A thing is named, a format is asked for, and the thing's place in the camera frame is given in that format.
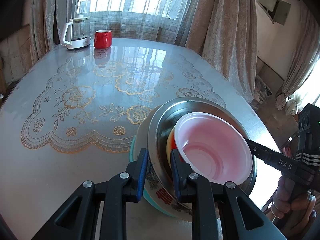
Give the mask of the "right hand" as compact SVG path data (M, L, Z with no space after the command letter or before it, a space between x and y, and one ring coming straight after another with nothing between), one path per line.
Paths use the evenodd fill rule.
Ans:
M273 197L273 204L271 206L272 213L277 218L283 218L286 213L290 211L306 211L306 217L309 219L315 206L316 198L310 193L300 194L295 200L289 203L290 192L285 183L288 183L289 179L285 176L281 176L278 181L278 187L276 194Z

